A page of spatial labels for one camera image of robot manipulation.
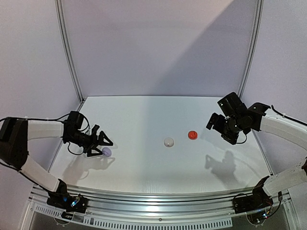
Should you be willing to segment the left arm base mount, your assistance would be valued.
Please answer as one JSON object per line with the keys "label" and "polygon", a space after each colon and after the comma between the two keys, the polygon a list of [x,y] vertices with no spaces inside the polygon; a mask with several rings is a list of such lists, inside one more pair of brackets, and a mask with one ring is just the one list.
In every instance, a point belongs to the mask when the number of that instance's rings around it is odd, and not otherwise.
{"label": "left arm base mount", "polygon": [[70,195],[69,193],[48,192],[47,204],[53,207],[61,208],[66,212],[85,213],[88,207],[89,199],[78,195]]}

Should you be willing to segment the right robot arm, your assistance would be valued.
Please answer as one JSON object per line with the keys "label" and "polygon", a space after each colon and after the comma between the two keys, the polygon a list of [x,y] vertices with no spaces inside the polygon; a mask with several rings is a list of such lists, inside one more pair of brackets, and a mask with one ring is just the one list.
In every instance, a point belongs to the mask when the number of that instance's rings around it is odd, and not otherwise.
{"label": "right robot arm", "polygon": [[[219,132],[228,143],[236,145],[240,132],[247,135],[254,130],[275,135],[303,149],[307,148],[306,123],[278,112],[274,106],[254,103],[251,107],[246,107],[235,92],[229,93],[217,103],[223,113],[213,113],[206,127]],[[302,161],[293,168],[262,178],[253,188],[248,205],[252,209],[258,209],[267,198],[306,181],[307,162]]]}

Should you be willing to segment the purple earbud charging case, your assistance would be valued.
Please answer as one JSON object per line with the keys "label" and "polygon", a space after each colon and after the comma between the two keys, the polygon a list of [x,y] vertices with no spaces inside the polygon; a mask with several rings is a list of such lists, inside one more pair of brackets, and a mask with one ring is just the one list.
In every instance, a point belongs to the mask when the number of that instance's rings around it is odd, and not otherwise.
{"label": "purple earbud charging case", "polygon": [[112,151],[111,151],[111,149],[108,148],[108,147],[102,148],[102,153],[103,153],[103,155],[106,156],[106,157],[110,157],[110,156],[112,155]]}

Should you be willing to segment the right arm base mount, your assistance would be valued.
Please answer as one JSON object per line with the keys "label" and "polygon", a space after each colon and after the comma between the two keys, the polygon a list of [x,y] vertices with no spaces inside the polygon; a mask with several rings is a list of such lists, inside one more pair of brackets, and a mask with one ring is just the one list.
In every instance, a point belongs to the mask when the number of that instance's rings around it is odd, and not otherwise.
{"label": "right arm base mount", "polygon": [[279,205],[276,210],[274,210],[272,196],[267,195],[263,189],[253,189],[251,195],[244,193],[237,194],[232,200],[232,205],[236,214],[269,207],[269,210],[265,211],[264,214],[264,217],[268,217],[279,209],[282,199],[283,194],[280,191],[278,192]]}

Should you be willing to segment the pink-white earbud charging case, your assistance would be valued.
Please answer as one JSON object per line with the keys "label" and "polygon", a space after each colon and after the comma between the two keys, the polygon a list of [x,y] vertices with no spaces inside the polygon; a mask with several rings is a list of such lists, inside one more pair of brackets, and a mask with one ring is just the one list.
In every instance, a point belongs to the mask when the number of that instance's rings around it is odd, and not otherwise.
{"label": "pink-white earbud charging case", "polygon": [[172,139],[172,138],[170,138],[170,137],[167,137],[167,138],[165,138],[164,139],[164,145],[166,146],[166,147],[172,147],[173,145],[174,145],[174,140]]}

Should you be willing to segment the red earbud charging case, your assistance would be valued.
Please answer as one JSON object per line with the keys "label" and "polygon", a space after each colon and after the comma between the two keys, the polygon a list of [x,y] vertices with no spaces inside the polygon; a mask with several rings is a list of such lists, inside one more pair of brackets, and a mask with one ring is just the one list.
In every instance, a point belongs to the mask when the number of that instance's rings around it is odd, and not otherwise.
{"label": "red earbud charging case", "polygon": [[198,133],[194,130],[188,132],[188,138],[191,140],[196,140],[198,138]]}

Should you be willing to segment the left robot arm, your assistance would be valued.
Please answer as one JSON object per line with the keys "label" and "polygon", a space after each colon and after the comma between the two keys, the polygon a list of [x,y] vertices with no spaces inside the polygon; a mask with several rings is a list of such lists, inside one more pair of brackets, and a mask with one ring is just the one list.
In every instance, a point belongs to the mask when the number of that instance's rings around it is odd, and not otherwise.
{"label": "left robot arm", "polygon": [[76,145],[86,157],[105,155],[105,147],[113,141],[100,129],[90,126],[85,115],[78,111],[55,119],[8,116],[0,120],[0,163],[42,187],[61,208],[71,204],[67,185],[50,174],[47,168],[32,156],[33,141],[60,139]]}

